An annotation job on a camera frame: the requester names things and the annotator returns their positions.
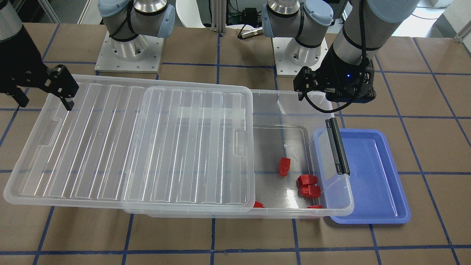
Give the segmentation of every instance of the red object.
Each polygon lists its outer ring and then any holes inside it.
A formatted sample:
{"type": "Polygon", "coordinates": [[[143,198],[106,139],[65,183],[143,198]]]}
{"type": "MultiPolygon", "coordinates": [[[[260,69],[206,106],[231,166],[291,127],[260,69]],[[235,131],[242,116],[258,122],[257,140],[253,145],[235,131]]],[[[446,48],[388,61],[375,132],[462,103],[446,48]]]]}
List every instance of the red object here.
{"type": "Polygon", "coordinates": [[[265,208],[262,203],[259,203],[255,201],[255,204],[253,205],[254,208],[265,208]]]}
{"type": "Polygon", "coordinates": [[[309,206],[308,209],[322,209],[322,205],[312,205],[312,206],[309,206]]]}
{"type": "Polygon", "coordinates": [[[321,196],[321,187],[309,185],[307,187],[301,187],[301,194],[306,198],[316,199],[321,196]]]}
{"type": "Polygon", "coordinates": [[[288,170],[290,170],[291,159],[282,157],[280,159],[280,164],[278,166],[278,173],[282,177],[286,177],[288,175],[288,170]]]}
{"type": "Polygon", "coordinates": [[[299,187],[317,184],[317,177],[311,174],[301,175],[298,178],[299,187]]]}

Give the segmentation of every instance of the electrical cable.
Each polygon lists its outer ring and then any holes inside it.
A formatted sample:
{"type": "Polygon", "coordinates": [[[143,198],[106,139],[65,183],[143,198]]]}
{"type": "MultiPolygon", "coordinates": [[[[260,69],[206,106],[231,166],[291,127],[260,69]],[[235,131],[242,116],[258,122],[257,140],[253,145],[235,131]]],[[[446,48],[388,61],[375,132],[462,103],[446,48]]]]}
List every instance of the electrical cable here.
{"type": "Polygon", "coordinates": [[[247,24],[244,24],[244,25],[242,26],[242,28],[240,29],[239,34],[237,34],[237,38],[238,38],[238,39],[241,38],[241,36],[242,36],[242,30],[245,28],[245,26],[247,26],[247,24]]]}
{"type": "Polygon", "coordinates": [[[306,101],[317,111],[322,112],[322,113],[334,113],[340,110],[343,110],[344,108],[350,106],[359,96],[361,86],[363,85],[363,82],[365,81],[366,73],[365,70],[368,67],[368,58],[366,57],[366,35],[365,35],[365,20],[363,18],[363,4],[365,0],[360,0],[360,3],[358,5],[359,9],[359,19],[360,19],[360,36],[361,36],[361,77],[358,82],[358,87],[357,90],[355,91],[355,94],[353,97],[344,105],[341,107],[332,109],[332,110],[325,110],[322,108],[319,108],[314,104],[314,102],[311,101],[311,99],[308,97],[308,92],[313,91],[315,88],[308,89],[307,91],[303,92],[304,97],[306,98],[306,101]]]}
{"type": "Polygon", "coordinates": [[[208,9],[209,9],[209,18],[210,18],[210,21],[212,22],[211,0],[208,0],[208,9]]]}
{"type": "Polygon", "coordinates": [[[421,19],[427,19],[427,20],[435,20],[435,19],[438,19],[438,17],[436,17],[436,18],[426,18],[426,17],[419,17],[419,16],[416,16],[416,15],[414,15],[414,14],[411,14],[411,16],[418,17],[418,18],[421,18],[421,19]]]}
{"type": "MultiPolygon", "coordinates": [[[[134,0],[129,0],[128,5],[134,6],[134,0]]],[[[122,29],[122,27],[126,23],[126,21],[128,21],[128,15],[126,15],[123,22],[121,22],[121,24],[119,25],[118,29],[113,34],[110,34],[110,38],[113,38],[116,34],[118,34],[118,32],[122,29]]]]}
{"type": "Polygon", "coordinates": [[[439,7],[439,8],[433,8],[433,7],[416,7],[416,8],[428,8],[428,9],[447,9],[451,4],[447,4],[444,7],[439,7]]]}
{"type": "Polygon", "coordinates": [[[235,0],[235,6],[237,7],[237,12],[240,12],[239,11],[239,3],[237,2],[237,0],[235,0]]]}

